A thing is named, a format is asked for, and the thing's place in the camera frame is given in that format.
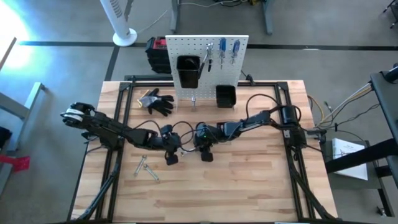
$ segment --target butcher block tabletop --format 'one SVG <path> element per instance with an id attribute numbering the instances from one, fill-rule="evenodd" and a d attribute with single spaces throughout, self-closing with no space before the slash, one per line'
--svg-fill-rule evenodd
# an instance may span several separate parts
<path id="1" fill-rule="evenodd" d="M 120 83 L 103 83 L 97 110 L 106 113 L 110 118 L 114 116 Z M 298 106 L 302 112 L 300 124 L 303 128 L 313 127 L 304 82 L 292 80 L 287 83 L 292 104 Z M 163 117 L 157 111 L 150 115 L 137 102 L 148 89 L 154 88 L 134 87 L 128 121 L 130 127 L 149 119 L 160 126 L 178 121 L 187 121 L 193 127 L 201 121 L 215 126 L 217 122 L 245 118 L 245 106 L 250 96 L 256 93 L 275 96 L 274 89 L 270 87 L 239 86 L 236 89 L 234 109 L 217 108 L 215 100 L 197 100 L 197 110 L 192 111 L 190 100 L 180 100 L 178 109 L 174 109 L 170 116 Z M 159 95 L 175 96 L 173 87 L 159 89 Z M 123 121 L 126 95 L 127 92 L 122 102 L 120 122 Z M 269 110 L 274 106 L 271 99 L 257 96 L 250 101 L 249 114 Z M 279 122 L 278 113 L 272 113 L 271 118 Z M 152 123 L 146 123 L 141 128 L 157 130 Z M 179 135 L 189 130 L 186 124 L 178 124 L 174 128 L 174 132 Z M 184 136 L 182 142 L 189 138 L 189 134 Z M 93 141 L 88 150 L 99 145 L 99 141 Z M 320 147 L 316 140 L 308 140 L 308 145 Z M 191 149 L 193 143 L 184 146 L 185 149 Z M 234 141 L 216 144 L 211 151 L 214 155 L 213 162 L 202 162 L 199 152 L 183 157 L 178 152 L 179 162 L 168 166 L 163 151 L 139 149 L 126 142 L 113 222 L 297 221 L 281 131 L 263 126 L 242 133 Z M 134 176 L 142 155 L 147 155 L 145 163 L 159 176 L 160 181 L 156 182 L 145 169 L 141 169 Z M 321 153 L 306 148 L 303 149 L 303 157 L 311 191 L 326 210 L 336 217 L 335 203 Z M 86 155 L 71 219 L 81 215 L 98 193 L 105 158 L 106 149 L 98 149 Z M 107 215 L 110 191 L 111 189 L 106 195 L 103 217 Z M 304 196 L 301 191 L 300 193 L 303 211 L 307 214 Z"/>

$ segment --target black glove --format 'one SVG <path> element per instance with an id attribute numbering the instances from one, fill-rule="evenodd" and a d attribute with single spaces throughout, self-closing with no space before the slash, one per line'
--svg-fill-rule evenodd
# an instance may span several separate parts
<path id="1" fill-rule="evenodd" d="M 174 102 L 174 98 L 173 98 L 173 96 L 170 96 L 170 95 L 159 96 L 159 95 L 157 95 L 158 92 L 159 92 L 159 88 L 156 88 L 148 94 L 148 96 L 156 96 L 157 97 L 157 100 L 155 100 L 153 103 L 151 103 L 148 106 L 148 112 L 149 112 L 149 114 L 152 114 L 152 109 L 154 109 L 154 110 L 157 110 L 162 115 L 167 116 L 167 114 L 172 113 L 169 109 L 173 109 L 173 104 L 171 104 L 170 102 Z"/>

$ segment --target bright light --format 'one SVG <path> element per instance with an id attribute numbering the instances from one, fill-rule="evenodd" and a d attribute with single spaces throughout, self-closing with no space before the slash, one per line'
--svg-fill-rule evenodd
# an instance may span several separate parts
<path id="1" fill-rule="evenodd" d="M 2 40 L 9 40 L 10 37 L 17 37 L 17 41 L 29 40 L 29 34 L 24 22 L 18 13 L 13 11 L 3 1 L 0 1 L 0 30 L 0 44 L 3 44 Z M 27 65 L 32 51 L 32 47 L 19 47 L 15 45 L 6 60 L 5 66 L 8 68 L 21 68 Z"/>

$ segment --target bolt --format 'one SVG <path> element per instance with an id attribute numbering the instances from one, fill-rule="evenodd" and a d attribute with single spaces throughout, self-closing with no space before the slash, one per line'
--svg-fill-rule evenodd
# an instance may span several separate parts
<path id="1" fill-rule="evenodd" d="M 151 169 L 149 168 L 149 166 L 148 166 L 147 164 L 144 164 L 144 169 L 147 170 L 148 173 L 149 173 L 150 175 L 152 175 L 156 181 L 159 181 L 159 177 L 154 173 L 153 170 L 151 170 Z"/>
<path id="2" fill-rule="evenodd" d="M 141 170 L 142 165 L 144 164 L 144 161 L 147 159 L 147 155 L 143 155 L 141 158 L 141 161 L 139 162 L 136 171 L 134 172 L 134 176 L 136 177 L 138 175 L 138 172 Z"/>

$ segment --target black metal frame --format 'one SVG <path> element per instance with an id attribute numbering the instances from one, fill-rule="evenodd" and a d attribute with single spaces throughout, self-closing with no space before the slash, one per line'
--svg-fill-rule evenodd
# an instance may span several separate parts
<path id="1" fill-rule="evenodd" d="M 116 103 L 114 119 L 119 119 L 119 113 L 120 113 L 121 102 L 122 102 L 122 98 L 123 98 L 123 92 L 125 91 L 126 88 L 128 88 L 129 93 L 127 96 L 126 110 L 125 110 L 125 115 L 124 115 L 124 119 L 123 119 L 124 124 L 127 124 L 127 122 L 128 122 L 129 110 L 131 107 L 132 90 L 134 87 L 174 86 L 174 84 L 172 82 L 156 82 L 156 83 L 136 82 L 136 81 L 148 81 L 148 80 L 170 81 L 170 80 L 172 80 L 172 76 L 171 75 L 125 76 L 125 81 L 130 81 L 130 82 L 121 83 L 121 85 L 119 87 L 119 95 L 118 95 L 118 100 Z M 239 83 L 238 86 L 251 86 L 251 84 L 249 82 Z M 283 94 L 285 96 L 286 105 L 292 104 L 287 82 L 257 82 L 256 86 L 273 87 L 275 90 L 275 97 L 276 97 L 276 100 L 278 103 L 282 104 L 281 92 L 283 92 Z M 361 224 L 358 222 L 345 222 L 345 221 L 342 221 L 339 219 L 331 219 L 332 217 L 320 205 L 319 201 L 316 199 L 314 194 L 312 194 L 312 192 L 308 186 L 308 178 L 307 178 L 307 173 L 305 170 L 305 164 L 304 164 L 302 152 L 301 151 L 293 151 L 290 147 L 287 146 L 287 142 L 289 141 L 288 136 L 283 134 L 283 138 L 284 138 L 284 142 L 285 142 L 287 163 L 288 163 L 288 167 L 289 167 L 290 181 L 292 184 L 293 198 L 294 198 L 298 222 L 313 223 L 313 224 L 317 224 L 317 223 Z M 292 156 L 292 153 L 296 154 L 299 172 L 295 168 L 294 158 Z M 123 149 L 118 151 L 118 159 L 120 159 L 120 161 L 121 161 L 122 155 L 123 155 Z M 112 152 L 108 151 L 106 160 L 105 160 L 103 181 L 102 181 L 101 185 L 103 185 L 105 180 L 108 178 L 111 159 L 112 159 Z M 119 174 L 117 175 L 117 177 L 113 183 L 113 187 L 112 187 L 112 191 L 111 191 L 111 200 L 109 201 L 107 218 L 102 218 L 103 201 L 101 201 L 101 203 L 98 205 L 98 208 L 96 210 L 97 212 L 96 212 L 94 220 L 77 220 L 77 221 L 70 220 L 70 217 L 72 215 L 73 206 L 75 203 L 77 189 L 78 189 L 79 182 L 80 182 L 81 172 L 83 170 L 83 164 L 84 164 L 84 160 L 83 160 L 83 163 L 82 163 L 82 166 L 80 169 L 79 179 L 78 179 L 78 182 L 76 185 L 75 194 L 74 194 L 72 204 L 70 207 L 68 221 L 64 222 L 64 223 L 99 223 L 99 222 L 112 223 L 114 206 L 115 206 L 115 202 L 116 202 L 116 193 L 117 193 L 117 189 L 118 189 Z M 300 193 L 299 193 L 299 188 L 297 185 L 299 185 L 302 188 L 302 190 L 305 194 L 309 218 L 305 218 L 303 216 L 303 211 L 302 211 L 302 206 L 301 206 L 301 201 L 300 201 Z M 322 219 L 316 219 L 314 208 L 317 209 L 317 212 L 321 216 Z"/>

